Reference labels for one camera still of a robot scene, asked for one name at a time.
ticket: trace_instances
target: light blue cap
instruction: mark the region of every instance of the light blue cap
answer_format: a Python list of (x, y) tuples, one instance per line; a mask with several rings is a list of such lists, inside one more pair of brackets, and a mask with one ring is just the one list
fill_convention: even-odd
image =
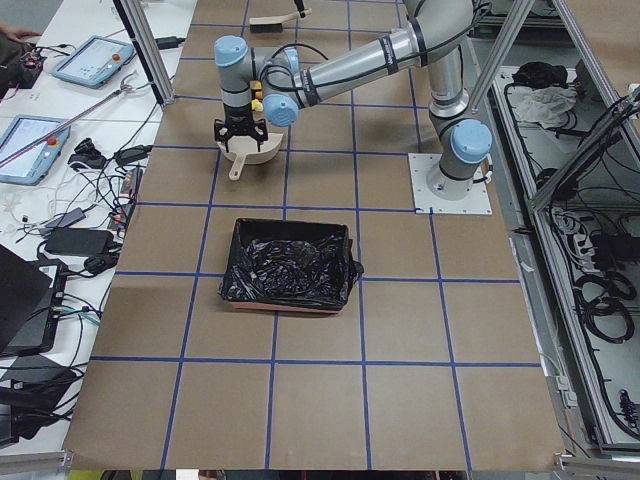
[(216, 65), (230, 67), (244, 58), (249, 51), (249, 46), (242, 37), (226, 35), (216, 40), (213, 51), (216, 57)]
[(264, 116), (276, 127), (288, 127), (298, 119), (300, 108), (293, 99), (281, 93), (271, 93), (262, 101)]
[(482, 162), (489, 154), (492, 143), (491, 130), (478, 120), (463, 120), (453, 127), (451, 148), (464, 163), (477, 165)]
[(293, 73), (300, 71), (300, 60), (298, 58), (298, 50), (295, 47), (287, 47), (284, 49), (284, 53), (289, 60), (289, 66)]

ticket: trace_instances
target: person's arm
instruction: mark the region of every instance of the person's arm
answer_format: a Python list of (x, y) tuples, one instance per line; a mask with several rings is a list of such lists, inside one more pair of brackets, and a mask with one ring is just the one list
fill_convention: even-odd
[(42, 35), (41, 33), (34, 32), (27, 28), (12, 27), (11, 25), (7, 25), (2, 22), (0, 22), (0, 33), (4, 34), (9, 40), (13, 40), (18, 43), (25, 43), (25, 41), (22, 40), (22, 37), (35, 37)]

